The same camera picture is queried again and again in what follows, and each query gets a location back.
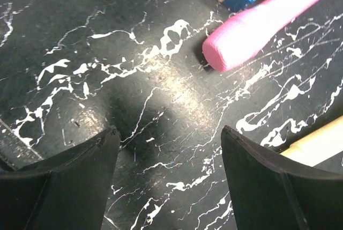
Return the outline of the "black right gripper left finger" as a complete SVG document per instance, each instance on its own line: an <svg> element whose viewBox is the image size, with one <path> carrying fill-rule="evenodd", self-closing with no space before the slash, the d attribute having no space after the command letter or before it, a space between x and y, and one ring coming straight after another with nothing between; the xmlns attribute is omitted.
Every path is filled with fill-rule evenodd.
<svg viewBox="0 0 343 230"><path fill-rule="evenodd" d="M1 170L1 229L100 229L120 147L110 126L17 170Z"/></svg>

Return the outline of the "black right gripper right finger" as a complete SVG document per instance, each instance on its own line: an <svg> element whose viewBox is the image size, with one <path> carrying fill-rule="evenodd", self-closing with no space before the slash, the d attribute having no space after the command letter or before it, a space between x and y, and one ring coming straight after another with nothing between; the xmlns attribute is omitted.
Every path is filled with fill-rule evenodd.
<svg viewBox="0 0 343 230"><path fill-rule="evenodd" d="M292 161L225 126L222 159L238 229L342 229L342 175Z"/></svg>

